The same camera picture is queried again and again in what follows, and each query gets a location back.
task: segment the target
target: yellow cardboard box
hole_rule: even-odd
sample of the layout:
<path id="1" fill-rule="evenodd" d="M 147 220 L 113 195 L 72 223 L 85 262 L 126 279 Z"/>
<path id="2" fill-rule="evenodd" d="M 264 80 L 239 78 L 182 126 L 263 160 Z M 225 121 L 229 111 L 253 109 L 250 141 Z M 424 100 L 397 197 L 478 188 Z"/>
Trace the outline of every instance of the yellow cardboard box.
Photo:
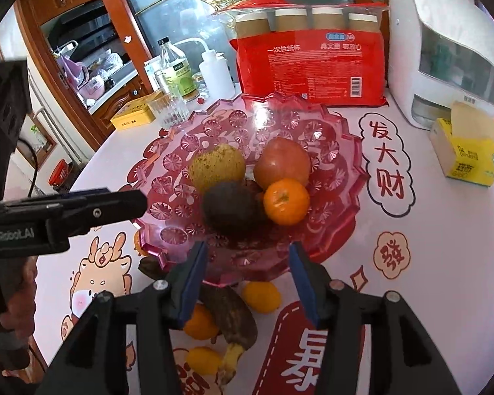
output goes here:
<path id="1" fill-rule="evenodd" d="M 122 130 L 131 127 L 146 125 L 155 120 L 155 115 L 152 113 L 148 102 L 156 98 L 158 94 L 163 94 L 161 91 L 151 93 L 142 98 L 134 99 L 122 107 L 111 119 L 115 129 Z"/>
<path id="2" fill-rule="evenodd" d="M 494 120 L 463 102 L 452 119 L 437 119 L 430 141 L 445 176 L 491 186 L 494 183 Z"/>

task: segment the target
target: black cable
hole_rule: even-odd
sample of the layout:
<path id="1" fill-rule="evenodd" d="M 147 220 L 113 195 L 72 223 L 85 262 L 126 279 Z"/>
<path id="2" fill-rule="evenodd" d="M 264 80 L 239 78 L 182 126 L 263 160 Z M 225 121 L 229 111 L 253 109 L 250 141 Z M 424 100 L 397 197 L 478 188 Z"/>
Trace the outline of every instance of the black cable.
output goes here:
<path id="1" fill-rule="evenodd" d="M 27 197 L 29 198 L 33 194 L 33 189 L 35 188 L 35 181 L 37 180 L 37 174 L 38 174 L 37 153 L 35 153 L 35 150 L 31 146 L 31 144 L 26 140 L 24 140 L 23 138 L 19 138 L 18 141 L 23 143 L 27 148 L 29 148 L 29 151 L 31 151 L 31 154 L 33 156 L 33 160 L 35 161 L 35 173 L 33 174 L 33 179 L 31 180 L 31 187 L 29 188 L 29 193 L 27 194 Z"/>
<path id="2" fill-rule="evenodd" d="M 44 367 L 44 365 L 42 364 L 42 360 L 38 357 L 38 355 L 35 353 L 35 351 L 33 350 L 33 348 L 31 347 L 30 344 L 28 344 L 29 346 L 29 350 L 31 351 L 31 353 L 33 354 L 33 356 L 35 357 L 35 359 L 37 360 L 38 362 L 38 365 L 40 365 L 40 367 L 42 368 L 42 371 L 44 372 L 44 374 L 46 374 L 46 369 Z"/>

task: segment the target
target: banana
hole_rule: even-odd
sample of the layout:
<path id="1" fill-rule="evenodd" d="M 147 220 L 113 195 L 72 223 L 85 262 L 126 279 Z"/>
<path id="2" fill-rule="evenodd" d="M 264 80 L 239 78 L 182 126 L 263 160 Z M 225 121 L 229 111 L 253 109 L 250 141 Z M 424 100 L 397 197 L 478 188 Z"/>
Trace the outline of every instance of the banana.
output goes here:
<path id="1" fill-rule="evenodd" d="M 153 256 L 141 258 L 138 268 L 151 279 L 161 279 L 166 275 Z M 229 286 L 217 288 L 202 284 L 199 298 L 211 312 L 228 344 L 218 369 L 218 383 L 225 386 L 236 375 L 241 355 L 256 343 L 256 321 L 240 295 Z"/>

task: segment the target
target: pink glass plate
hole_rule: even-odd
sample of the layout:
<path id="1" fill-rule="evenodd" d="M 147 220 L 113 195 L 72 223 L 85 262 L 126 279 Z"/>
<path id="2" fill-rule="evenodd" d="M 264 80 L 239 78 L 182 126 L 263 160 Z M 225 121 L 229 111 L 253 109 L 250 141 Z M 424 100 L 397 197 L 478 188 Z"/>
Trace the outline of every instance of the pink glass plate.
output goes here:
<path id="1" fill-rule="evenodd" d="M 245 157 L 249 178 L 265 144 L 277 136 L 298 142 L 311 157 L 307 216 L 292 227 L 267 224 L 240 242 L 212 232 L 203 223 L 201 198 L 188 177 L 191 159 L 217 144 L 230 144 Z M 333 255 L 353 232 L 358 193 L 367 177 L 361 168 L 361 140 L 349 133 L 346 119 L 329 114 L 323 105 L 276 93 L 220 100 L 206 114 L 191 115 L 151 142 L 143 157 L 127 177 L 148 198 L 148 212 L 134 221 L 142 249 L 168 270 L 185 261 L 195 241 L 205 240 L 206 281 L 215 285 L 278 277 L 288 269 L 291 241 L 301 241 L 315 261 Z"/>

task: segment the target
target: kitchen counter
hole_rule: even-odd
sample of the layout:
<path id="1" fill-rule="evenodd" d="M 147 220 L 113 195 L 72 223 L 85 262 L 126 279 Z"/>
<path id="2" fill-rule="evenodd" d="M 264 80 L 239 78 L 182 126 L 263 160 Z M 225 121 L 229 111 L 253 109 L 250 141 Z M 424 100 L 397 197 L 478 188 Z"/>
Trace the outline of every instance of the kitchen counter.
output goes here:
<path id="1" fill-rule="evenodd" d="M 410 126 L 388 91 L 386 97 L 389 105 L 381 108 L 330 111 L 347 119 L 351 133 L 364 137 L 362 168 L 369 179 L 359 194 L 360 210 L 351 236 L 323 265 L 332 278 L 357 291 L 380 296 L 398 291 L 425 326 L 461 392 L 475 395 L 494 373 L 494 185 L 485 188 L 444 177 L 428 132 Z M 212 103 L 209 99 L 201 108 Z M 117 191 L 134 184 L 135 168 L 160 129 L 155 121 L 114 132 L 88 163 L 74 190 L 108 187 Z M 309 151 L 315 152 L 315 147 L 310 144 Z M 331 205 L 317 210 L 317 223 L 327 218 Z M 38 259 L 37 283 L 44 289 L 36 295 L 35 339 L 46 361 L 51 361 L 98 292 L 136 293 L 151 283 L 137 269 L 141 256 L 134 247 L 135 233 L 128 221 L 96 227 L 70 239 L 67 253 Z M 93 259 L 88 261 L 101 245 L 120 248 L 113 263 L 99 266 Z M 80 276 L 86 271 L 88 276 Z M 324 349 L 319 343 L 325 342 L 325 332 L 311 332 L 289 273 L 272 282 L 282 295 L 281 307 L 268 315 L 254 313 L 258 340 L 241 357 L 227 394 L 267 395 L 285 388 L 283 392 L 298 395 L 314 389 L 318 352 Z M 370 373 L 370 336 L 367 328 L 359 377 Z M 223 337 L 212 345 L 182 331 L 172 331 L 171 338 L 180 369 L 187 349 L 209 346 L 220 355 L 225 350 Z M 127 341 L 130 393 L 139 393 L 135 327 L 128 329 Z M 187 379 L 192 384 L 194 379 L 190 368 L 185 369 L 188 374 L 182 379 L 188 387 Z M 204 392 L 220 393 L 215 376 L 205 378 L 209 389 Z M 361 379 L 357 394 L 367 393 L 368 384 Z"/>
<path id="2" fill-rule="evenodd" d="M 121 70 L 125 69 L 125 67 L 129 64 L 132 64 L 129 62 L 128 64 L 124 65 Z M 130 80 L 132 80 L 135 76 L 137 76 L 137 70 L 134 68 L 131 70 L 128 74 L 126 74 L 121 80 L 117 81 L 117 83 L 114 85 L 113 88 L 111 88 L 109 91 L 104 93 L 103 96 L 101 96 L 98 100 L 95 101 L 95 104 L 93 104 L 91 107 L 88 108 L 88 113 L 93 114 L 95 113 L 101 105 L 103 105 L 106 101 L 108 101 L 114 94 L 121 89 L 125 84 L 127 84 Z"/>

